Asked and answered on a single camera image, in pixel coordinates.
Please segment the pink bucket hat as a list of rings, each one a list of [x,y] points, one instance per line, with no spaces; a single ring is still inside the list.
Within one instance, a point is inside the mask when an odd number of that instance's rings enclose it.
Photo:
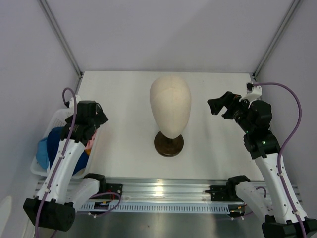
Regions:
[[[95,142],[95,138],[96,138],[97,132],[94,133],[94,135],[92,136],[92,138],[87,142],[86,148],[85,150],[90,150],[93,147],[93,144]]]

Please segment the dark blue bucket hat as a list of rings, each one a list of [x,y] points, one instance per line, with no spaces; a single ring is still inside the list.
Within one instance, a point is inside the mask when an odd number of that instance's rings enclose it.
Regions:
[[[50,163],[50,168],[53,165],[53,162],[55,160],[55,157],[58,152],[58,147],[59,147],[59,141],[60,141],[60,136],[62,133],[63,127],[55,127],[51,130],[51,132],[48,134],[47,138],[47,154],[48,154],[48,159]],[[79,172],[81,169],[84,169],[87,165],[89,155],[86,151],[84,151],[79,160],[77,161],[77,164],[75,166],[73,175],[77,172]]]

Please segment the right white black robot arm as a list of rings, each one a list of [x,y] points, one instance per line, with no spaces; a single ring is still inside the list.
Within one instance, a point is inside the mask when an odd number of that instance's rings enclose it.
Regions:
[[[317,232],[316,219],[309,218],[292,188],[281,156],[281,148],[270,131],[271,105],[226,92],[207,101],[211,113],[222,108],[224,119],[234,120],[244,131],[244,145],[260,169],[270,194],[270,201],[259,195],[246,176],[228,179],[226,196],[241,199],[262,222],[266,238],[310,238]]]

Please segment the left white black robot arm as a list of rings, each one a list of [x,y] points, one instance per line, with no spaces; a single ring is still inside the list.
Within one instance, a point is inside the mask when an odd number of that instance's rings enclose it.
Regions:
[[[66,120],[53,165],[35,198],[27,198],[23,209],[36,227],[66,232],[79,208],[92,196],[103,198],[107,193],[106,179],[99,174],[86,174],[72,198],[67,188],[76,164],[87,143],[99,127],[108,121],[99,103],[80,101],[74,114]]]

